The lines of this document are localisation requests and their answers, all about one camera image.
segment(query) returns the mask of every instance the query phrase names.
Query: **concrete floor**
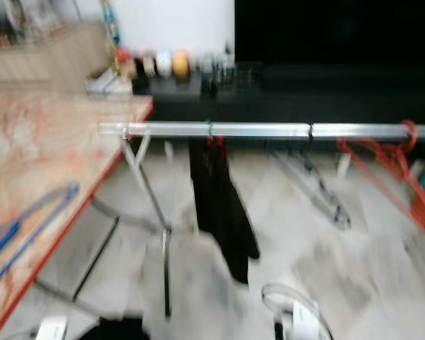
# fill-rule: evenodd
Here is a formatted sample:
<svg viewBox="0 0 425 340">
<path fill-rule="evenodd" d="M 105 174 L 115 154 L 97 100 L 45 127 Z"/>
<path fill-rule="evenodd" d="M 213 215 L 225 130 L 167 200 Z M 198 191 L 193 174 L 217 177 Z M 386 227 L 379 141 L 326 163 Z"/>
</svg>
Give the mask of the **concrete floor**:
<svg viewBox="0 0 425 340">
<path fill-rule="evenodd" d="M 97 316 L 125 313 L 143 313 L 157 340 L 274 339 L 272 314 L 260 298 L 261 287 L 272 282 L 316 301 L 335 339 L 425 339 L 425 272 L 419 275 L 406 248 L 418 244 L 412 241 L 421 238 L 417 227 L 357 169 L 338 179 L 334 155 L 312 160 L 350 213 L 350 230 L 341 232 L 330 223 L 268 154 L 229 151 L 232 179 L 261 250 L 261 259 L 249 264 L 247 289 L 232 281 L 213 239 L 197 230 L 187 149 L 177 147 L 170 162 L 162 148 L 150 147 L 144 168 L 174 229 L 170 321 L 163 312 L 160 235 L 122 221 L 78 294 L 79 307 L 33 286 L 0 339 L 58 314 L 68 316 L 67 339 L 75 339 Z M 373 168 L 408 201 L 402 186 Z M 124 162 L 97 198 L 136 217 L 137 224 L 159 226 Z M 113 222 L 90 207 L 39 281 L 73 296 Z"/>
</svg>

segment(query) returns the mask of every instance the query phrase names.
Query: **clothing rack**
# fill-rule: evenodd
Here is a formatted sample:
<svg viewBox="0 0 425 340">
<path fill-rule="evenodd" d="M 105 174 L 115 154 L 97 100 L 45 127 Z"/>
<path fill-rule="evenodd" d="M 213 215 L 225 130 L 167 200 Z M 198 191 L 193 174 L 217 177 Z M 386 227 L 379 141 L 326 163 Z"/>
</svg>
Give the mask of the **clothing rack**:
<svg viewBox="0 0 425 340">
<path fill-rule="evenodd" d="M 147 176 L 142 168 L 151 137 L 257 137 L 287 140 L 350 140 L 371 138 L 374 140 L 408 140 L 411 132 L 403 124 L 347 124 L 347 123 L 211 123 L 211 122 L 156 122 L 156 123 L 99 123 L 99 132 L 117 135 L 134 180 L 143 190 L 147 200 L 162 225 L 162 258 L 164 263 L 165 315 L 171 315 L 169 279 L 169 242 L 171 226 L 166 223 Z M 143 136 L 136 156 L 129 138 Z M 416 126 L 417 140 L 425 141 L 425 125 Z"/>
</svg>

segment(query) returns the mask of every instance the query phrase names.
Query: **table surface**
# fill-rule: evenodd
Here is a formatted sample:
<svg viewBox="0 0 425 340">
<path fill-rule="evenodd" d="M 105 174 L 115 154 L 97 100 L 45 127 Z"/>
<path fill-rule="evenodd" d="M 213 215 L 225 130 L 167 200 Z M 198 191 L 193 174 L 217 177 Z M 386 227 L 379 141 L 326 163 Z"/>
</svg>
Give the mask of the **table surface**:
<svg viewBox="0 0 425 340">
<path fill-rule="evenodd" d="M 1 235 L 49 192 L 75 182 L 77 195 L 38 234 L 0 279 L 0 328 L 27 291 L 93 192 L 120 158 L 117 137 L 98 134 L 100 121 L 144 120 L 152 98 L 119 101 L 35 92 L 0 92 Z M 24 219 L 0 252 L 6 268 L 62 202 L 56 197 Z"/>
</svg>

